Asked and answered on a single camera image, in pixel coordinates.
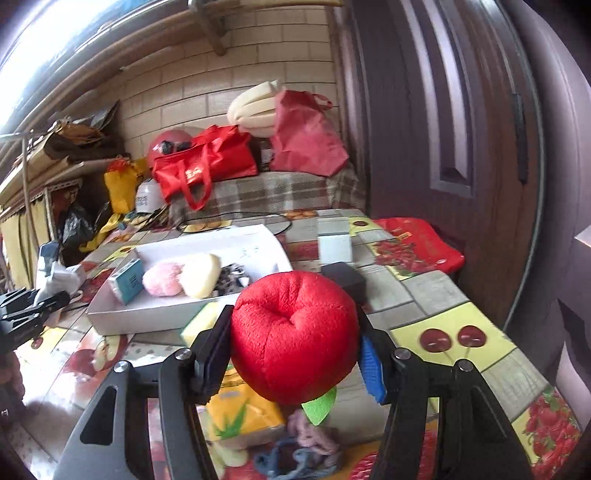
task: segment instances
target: yellow tissue pack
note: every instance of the yellow tissue pack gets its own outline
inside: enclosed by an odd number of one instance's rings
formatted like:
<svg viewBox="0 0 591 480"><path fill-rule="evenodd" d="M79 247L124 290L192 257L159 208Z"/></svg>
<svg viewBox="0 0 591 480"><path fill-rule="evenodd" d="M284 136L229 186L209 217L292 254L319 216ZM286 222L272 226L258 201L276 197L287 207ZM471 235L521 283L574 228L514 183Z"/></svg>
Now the yellow tissue pack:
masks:
<svg viewBox="0 0 591 480"><path fill-rule="evenodd" d="M234 447L262 445L274 440L284 427L278 406L249 387L231 363L219 393L205 408L209 414L207 439L217 441L241 437L238 442L230 442Z"/></svg>

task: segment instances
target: red tote bag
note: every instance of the red tote bag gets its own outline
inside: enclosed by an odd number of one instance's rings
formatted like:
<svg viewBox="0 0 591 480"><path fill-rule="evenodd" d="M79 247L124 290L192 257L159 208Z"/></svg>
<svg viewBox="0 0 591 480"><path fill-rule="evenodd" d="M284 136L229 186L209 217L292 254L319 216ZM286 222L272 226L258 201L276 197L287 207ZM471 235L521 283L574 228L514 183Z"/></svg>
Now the red tote bag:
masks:
<svg viewBox="0 0 591 480"><path fill-rule="evenodd" d="M320 105L316 99L326 104ZM345 166L349 154L324 114L332 106L325 96L310 92L284 90L275 96L271 170L331 177Z"/></svg>
<svg viewBox="0 0 591 480"><path fill-rule="evenodd" d="M193 146L154 160L152 176L167 202L183 192L193 210L202 209L212 194L212 183L258 174L248 142L251 136L231 127L210 126L193 138ZM203 183L203 196L195 200L190 187Z"/></svg>

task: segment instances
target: red bag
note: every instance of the red bag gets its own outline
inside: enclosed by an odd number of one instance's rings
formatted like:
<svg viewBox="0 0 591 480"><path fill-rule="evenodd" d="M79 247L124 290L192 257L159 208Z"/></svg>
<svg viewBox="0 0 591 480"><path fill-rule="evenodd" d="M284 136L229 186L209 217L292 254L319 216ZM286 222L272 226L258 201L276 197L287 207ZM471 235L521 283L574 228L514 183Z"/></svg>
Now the red bag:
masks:
<svg viewBox="0 0 591 480"><path fill-rule="evenodd" d="M374 222L394 236L374 244L378 265L394 267L403 277L432 270L449 275L464 266L464 255L441 240L425 220L394 217Z"/></svg>
<svg viewBox="0 0 591 480"><path fill-rule="evenodd" d="M193 210L202 209L212 194L212 182L252 177L258 174L248 142L251 135L238 127L210 126L193 138L193 146L154 160L152 176L160 185L167 202L183 192ZM191 195L190 186L203 183L199 201Z"/></svg>
<svg viewBox="0 0 591 480"><path fill-rule="evenodd" d="M316 99L326 105L319 105ZM325 96L310 92L284 90L275 96L271 170L331 177L345 166L349 154L324 114L332 106Z"/></svg>

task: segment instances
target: banana plush toy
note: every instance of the banana plush toy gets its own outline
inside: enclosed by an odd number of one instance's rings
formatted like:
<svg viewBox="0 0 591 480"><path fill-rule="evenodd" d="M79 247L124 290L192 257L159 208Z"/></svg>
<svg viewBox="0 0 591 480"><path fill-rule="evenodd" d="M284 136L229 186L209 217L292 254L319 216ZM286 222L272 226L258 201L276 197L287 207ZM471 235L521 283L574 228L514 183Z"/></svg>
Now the banana plush toy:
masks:
<svg viewBox="0 0 591 480"><path fill-rule="evenodd" d="M253 137L272 137L275 127L275 95L279 80L263 82L238 95L228 108L228 121Z"/></svg>

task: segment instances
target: white container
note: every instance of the white container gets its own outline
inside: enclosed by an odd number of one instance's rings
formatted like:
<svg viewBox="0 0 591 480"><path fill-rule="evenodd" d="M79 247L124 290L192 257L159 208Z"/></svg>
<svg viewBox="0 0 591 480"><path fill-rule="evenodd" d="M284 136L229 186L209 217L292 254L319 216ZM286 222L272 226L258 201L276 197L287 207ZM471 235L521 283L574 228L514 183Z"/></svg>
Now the white container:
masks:
<svg viewBox="0 0 591 480"><path fill-rule="evenodd" d="M138 213L152 213L161 209L166 202L162 196L160 185L154 179L148 179L139 184L135 194L135 211Z"/></svg>
<svg viewBox="0 0 591 480"><path fill-rule="evenodd" d="M275 236L264 225L251 225L138 245L116 271L133 258L140 258L144 270L147 270L161 261L184 264L198 252L217 255L223 267L231 263L244 265L252 281L271 273L292 270ZM153 297L144 290L124 305L105 282L90 302L87 314L101 335L156 332L185 327L210 301L233 305L236 298L238 294L204 300L196 300L183 293L174 297Z"/></svg>

